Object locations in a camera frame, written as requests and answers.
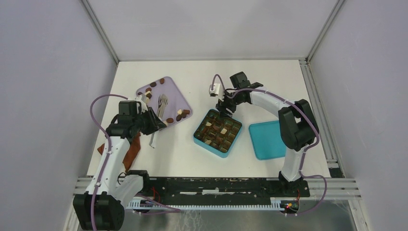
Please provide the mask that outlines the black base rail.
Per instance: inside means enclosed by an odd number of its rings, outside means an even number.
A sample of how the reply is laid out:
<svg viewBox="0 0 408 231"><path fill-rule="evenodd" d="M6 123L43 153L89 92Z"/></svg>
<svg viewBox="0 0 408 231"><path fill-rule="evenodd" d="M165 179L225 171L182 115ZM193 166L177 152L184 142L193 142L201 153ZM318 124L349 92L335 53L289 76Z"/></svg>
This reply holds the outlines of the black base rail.
<svg viewBox="0 0 408 231"><path fill-rule="evenodd" d="M151 177L140 192L168 205L270 205L271 198L310 197L308 183L285 186L278 178Z"/></svg>

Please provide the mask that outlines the purple tray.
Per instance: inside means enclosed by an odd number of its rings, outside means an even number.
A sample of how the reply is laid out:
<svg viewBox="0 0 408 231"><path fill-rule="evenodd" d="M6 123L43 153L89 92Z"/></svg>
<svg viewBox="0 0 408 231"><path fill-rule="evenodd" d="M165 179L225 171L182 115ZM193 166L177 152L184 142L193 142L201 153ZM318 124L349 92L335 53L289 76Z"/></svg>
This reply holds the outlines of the purple tray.
<svg viewBox="0 0 408 231"><path fill-rule="evenodd" d="M162 77L146 84L138 88L135 94L148 96L147 105L154 111L158 110L159 96L164 94L168 98L168 104L165 107L162 120L168 127L183 122L193 114L193 109L171 77Z"/></svg>

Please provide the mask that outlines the teal box lid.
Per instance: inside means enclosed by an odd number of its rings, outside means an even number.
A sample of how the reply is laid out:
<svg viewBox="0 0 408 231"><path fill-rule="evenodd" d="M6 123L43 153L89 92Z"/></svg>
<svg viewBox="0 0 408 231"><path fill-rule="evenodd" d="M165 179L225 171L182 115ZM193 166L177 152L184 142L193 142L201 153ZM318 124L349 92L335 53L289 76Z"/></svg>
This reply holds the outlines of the teal box lid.
<svg viewBox="0 0 408 231"><path fill-rule="evenodd" d="M249 126L248 130L258 160L285 157L287 147L281 139L279 121L254 123Z"/></svg>

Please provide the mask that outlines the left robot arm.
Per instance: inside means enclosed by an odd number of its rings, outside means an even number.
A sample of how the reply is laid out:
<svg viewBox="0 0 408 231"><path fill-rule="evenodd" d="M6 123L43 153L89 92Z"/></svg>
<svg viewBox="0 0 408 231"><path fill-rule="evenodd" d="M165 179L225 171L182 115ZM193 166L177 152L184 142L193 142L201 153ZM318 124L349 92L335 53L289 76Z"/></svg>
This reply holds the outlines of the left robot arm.
<svg viewBox="0 0 408 231"><path fill-rule="evenodd" d="M146 196L151 183L140 175L130 175L118 185L123 160L138 133L150 135L166 124L143 100L125 100L118 114L104 130L106 137L101 161L83 194L76 194L73 207L83 230L117 231L124 222L125 208L138 194Z"/></svg>

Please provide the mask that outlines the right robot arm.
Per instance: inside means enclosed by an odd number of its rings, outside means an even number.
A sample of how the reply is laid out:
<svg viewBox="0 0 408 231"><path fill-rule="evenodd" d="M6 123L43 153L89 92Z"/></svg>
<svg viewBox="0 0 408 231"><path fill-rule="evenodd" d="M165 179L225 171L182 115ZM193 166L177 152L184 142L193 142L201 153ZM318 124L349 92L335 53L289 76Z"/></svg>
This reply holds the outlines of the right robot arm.
<svg viewBox="0 0 408 231"><path fill-rule="evenodd" d="M296 180L302 178L302 167L308 149L319 143L319 128L307 100L287 100L266 89L259 82L250 82L244 72L230 77L233 88L212 81L209 95L217 98L216 109L221 116L232 117L238 105L249 103L265 109L278 118L280 136L286 146L285 160L280 171L278 191L291 196L297 191Z"/></svg>

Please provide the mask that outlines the brown cloth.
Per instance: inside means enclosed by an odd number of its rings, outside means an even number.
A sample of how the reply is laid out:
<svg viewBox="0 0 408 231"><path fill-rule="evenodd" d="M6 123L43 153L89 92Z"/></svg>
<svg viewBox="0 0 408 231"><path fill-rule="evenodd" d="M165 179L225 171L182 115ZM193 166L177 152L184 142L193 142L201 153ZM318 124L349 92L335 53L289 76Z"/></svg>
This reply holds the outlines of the brown cloth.
<svg viewBox="0 0 408 231"><path fill-rule="evenodd" d="M127 173L131 166L133 165L134 160L136 159L138 153L141 150L141 144L140 144L140 137L141 133L137 133L137 135L134 137L133 141L130 144L130 147L125 154L123 161L121 164L119 164L119 169L124 170L125 173Z"/></svg>

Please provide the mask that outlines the teal chocolate box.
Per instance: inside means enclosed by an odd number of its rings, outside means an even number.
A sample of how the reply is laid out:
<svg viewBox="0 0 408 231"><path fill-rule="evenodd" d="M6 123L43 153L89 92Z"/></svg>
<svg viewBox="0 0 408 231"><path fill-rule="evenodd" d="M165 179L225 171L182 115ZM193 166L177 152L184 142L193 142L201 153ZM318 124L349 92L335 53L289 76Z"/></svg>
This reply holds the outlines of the teal chocolate box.
<svg viewBox="0 0 408 231"><path fill-rule="evenodd" d="M212 123L212 126L206 127L207 122ZM210 109L194 132L193 141L207 151L221 158L226 158L237 141L242 128L243 125L240 121L221 116L219 111Z"/></svg>

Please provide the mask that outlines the metal kitchen tongs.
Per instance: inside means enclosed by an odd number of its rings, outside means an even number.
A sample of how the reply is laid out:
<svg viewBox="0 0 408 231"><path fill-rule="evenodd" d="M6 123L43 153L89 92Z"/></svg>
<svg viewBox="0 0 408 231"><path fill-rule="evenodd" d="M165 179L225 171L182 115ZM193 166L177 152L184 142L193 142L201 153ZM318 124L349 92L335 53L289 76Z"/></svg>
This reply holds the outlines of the metal kitchen tongs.
<svg viewBox="0 0 408 231"><path fill-rule="evenodd" d="M165 111L167 105L168 105L168 98L167 98L167 96L166 96L165 94L161 94L161 95L159 96L159 99L158 99L158 110L157 110L157 115L158 115L158 117L159 117L160 119L163 118L164 111ZM155 133L153 133L153 134L151 135L151 139L150 139L149 145L150 145L153 149L156 148L157 137L158 137L158 133L159 133L160 130L161 130L161 129L159 129L158 131L156 131Z"/></svg>

